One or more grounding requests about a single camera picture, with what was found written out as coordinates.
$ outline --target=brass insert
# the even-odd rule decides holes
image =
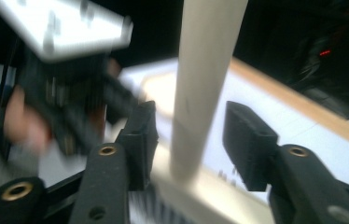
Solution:
[[[23,198],[29,194],[33,189],[33,185],[29,182],[20,182],[15,184],[4,191],[2,194],[2,200],[4,201],[15,201],[19,198]]]
[[[102,147],[99,150],[99,155],[101,156],[110,156],[116,153],[116,149],[114,147]]]
[[[308,156],[308,152],[300,147],[292,147],[291,149],[288,150],[288,152],[294,156],[298,156],[298,157],[307,157]]]

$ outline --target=human hand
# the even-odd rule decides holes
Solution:
[[[90,113],[90,120],[101,137],[105,130],[105,107]],[[24,91],[16,86],[8,101],[4,132],[14,144],[23,144],[37,155],[47,152],[51,129],[36,110],[24,103]]]

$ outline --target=white surface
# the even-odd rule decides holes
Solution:
[[[172,73],[169,76],[175,76],[176,65],[177,60],[173,59],[124,69],[121,80],[133,85],[137,91],[136,87],[142,83],[143,77],[168,74],[171,69]],[[163,94],[168,95],[168,101],[174,98],[171,96],[174,94],[173,92],[160,92],[160,95]],[[234,75],[231,71],[228,72],[224,82],[213,125],[207,138],[203,156],[203,164],[206,167],[216,173],[222,171],[227,181],[234,182],[240,188],[244,187],[240,177],[233,172],[233,165],[222,146],[225,103],[228,100],[251,107],[280,135],[279,145],[297,144],[308,147],[317,154],[338,179],[349,183],[349,141],[304,117],[298,111]],[[157,114],[157,128],[160,141],[171,140],[171,121],[160,114],[160,111]],[[266,194],[258,193],[257,195],[266,201]]]
[[[132,25],[96,4],[80,13],[81,0],[0,0],[0,15],[44,62],[127,46]]]

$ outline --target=black mechanical part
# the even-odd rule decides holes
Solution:
[[[45,214],[45,188],[37,177],[19,178],[0,187],[0,224],[36,223]]]
[[[127,223],[128,183],[125,149],[120,144],[94,148],[69,223]]]
[[[105,72],[107,57],[95,55],[63,63],[43,63],[26,50],[20,78],[25,101],[49,123],[64,155],[88,155],[102,142],[87,114],[104,105],[130,116],[137,99]]]
[[[261,130],[257,127],[267,125],[245,105],[228,102],[224,146],[248,190],[272,186],[275,222],[349,223],[349,186],[336,180],[308,148],[279,147],[275,133],[256,141]]]
[[[119,119],[128,118],[138,105],[138,100],[132,92],[111,76],[105,76],[104,101],[107,104],[106,119],[111,124]]]
[[[158,144],[155,123],[155,102],[145,102],[134,109],[116,143],[127,152],[129,164],[129,190],[143,190],[149,184],[149,174]]]
[[[273,166],[278,173],[271,175],[280,175],[284,180],[287,204],[294,206],[290,223],[349,223],[349,194],[311,150],[282,146]]]
[[[248,190],[266,190],[265,172],[275,152],[277,138],[249,107],[227,102],[223,143]]]

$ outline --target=screw hole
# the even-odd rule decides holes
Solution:
[[[32,191],[33,185],[29,182],[20,182],[7,188],[2,199],[4,201],[15,201],[28,195]]]
[[[308,156],[308,152],[306,152],[305,149],[300,148],[300,147],[292,147],[289,150],[290,154],[294,155],[294,156],[298,156],[298,157],[307,157]]]
[[[102,206],[93,207],[90,210],[90,219],[100,220],[105,216],[105,209]]]
[[[102,147],[99,150],[99,155],[101,156],[110,156],[116,153],[116,149],[114,147]]]

